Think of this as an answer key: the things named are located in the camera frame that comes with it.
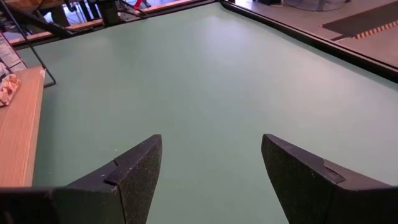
black mat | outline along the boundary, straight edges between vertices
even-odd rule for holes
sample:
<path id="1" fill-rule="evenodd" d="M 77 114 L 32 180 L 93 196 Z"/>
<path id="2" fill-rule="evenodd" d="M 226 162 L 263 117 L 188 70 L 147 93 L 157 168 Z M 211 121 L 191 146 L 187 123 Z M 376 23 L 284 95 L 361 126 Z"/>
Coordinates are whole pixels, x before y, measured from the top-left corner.
<path id="1" fill-rule="evenodd" d="M 322 27 L 344 37 L 354 37 L 394 21 L 398 21 L 398 1 L 323 24 Z"/>

green table surface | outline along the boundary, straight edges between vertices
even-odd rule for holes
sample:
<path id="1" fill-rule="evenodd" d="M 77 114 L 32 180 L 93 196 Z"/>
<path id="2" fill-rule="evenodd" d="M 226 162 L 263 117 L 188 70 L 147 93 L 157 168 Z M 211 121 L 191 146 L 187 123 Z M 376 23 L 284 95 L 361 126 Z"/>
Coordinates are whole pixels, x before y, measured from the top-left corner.
<path id="1" fill-rule="evenodd" d="M 161 134 L 148 223 L 287 223 L 264 133 L 398 184 L 398 86 L 219 3 L 37 51 L 58 83 L 44 92 L 34 185 L 68 184 Z"/>

gray floor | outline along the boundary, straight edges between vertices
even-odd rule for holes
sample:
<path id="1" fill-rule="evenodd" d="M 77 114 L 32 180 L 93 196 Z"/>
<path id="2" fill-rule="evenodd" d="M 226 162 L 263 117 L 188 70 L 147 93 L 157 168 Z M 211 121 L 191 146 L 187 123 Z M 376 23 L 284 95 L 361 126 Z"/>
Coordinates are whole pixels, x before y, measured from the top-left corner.
<path id="1" fill-rule="evenodd" d="M 352 0 L 339 10 L 328 12 L 303 11 L 290 6 L 267 6 L 250 0 L 236 0 L 236 4 L 325 39 L 332 39 L 341 34 L 324 29 L 320 27 L 321 24 L 352 16 L 394 1 L 396 0 Z M 397 37 L 398 27 L 394 27 L 360 40 L 347 38 L 338 41 L 338 43 L 358 53 L 398 67 Z"/>

wooden shelf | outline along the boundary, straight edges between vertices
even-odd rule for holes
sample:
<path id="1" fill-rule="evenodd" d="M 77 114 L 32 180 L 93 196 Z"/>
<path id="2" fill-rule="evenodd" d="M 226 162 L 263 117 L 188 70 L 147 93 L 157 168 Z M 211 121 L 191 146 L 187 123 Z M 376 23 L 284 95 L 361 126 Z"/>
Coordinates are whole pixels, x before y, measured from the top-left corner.
<path id="1" fill-rule="evenodd" d="M 15 74 L 21 86 L 11 104 L 0 108 L 0 187 L 27 187 L 33 178 L 44 69 Z"/>

